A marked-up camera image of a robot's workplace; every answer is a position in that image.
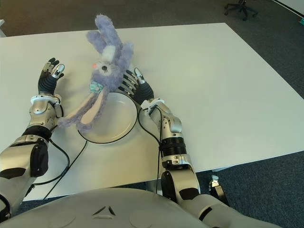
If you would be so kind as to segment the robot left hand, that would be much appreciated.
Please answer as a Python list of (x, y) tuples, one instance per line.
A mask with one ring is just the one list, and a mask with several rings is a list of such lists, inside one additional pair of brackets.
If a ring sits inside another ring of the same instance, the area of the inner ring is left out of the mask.
[(42, 68), (38, 80), (38, 93), (54, 95), (57, 81), (64, 76), (65, 65), (56, 58), (51, 58)]

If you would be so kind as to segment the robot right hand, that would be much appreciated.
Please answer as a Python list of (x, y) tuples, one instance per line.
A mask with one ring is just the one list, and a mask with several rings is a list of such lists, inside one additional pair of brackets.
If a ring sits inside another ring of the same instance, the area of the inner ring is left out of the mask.
[(126, 70), (123, 74), (122, 83), (118, 87), (117, 91), (129, 96), (138, 105), (141, 105), (144, 100), (154, 98), (151, 86), (144, 79), (143, 74), (137, 67), (133, 71), (128, 69)]

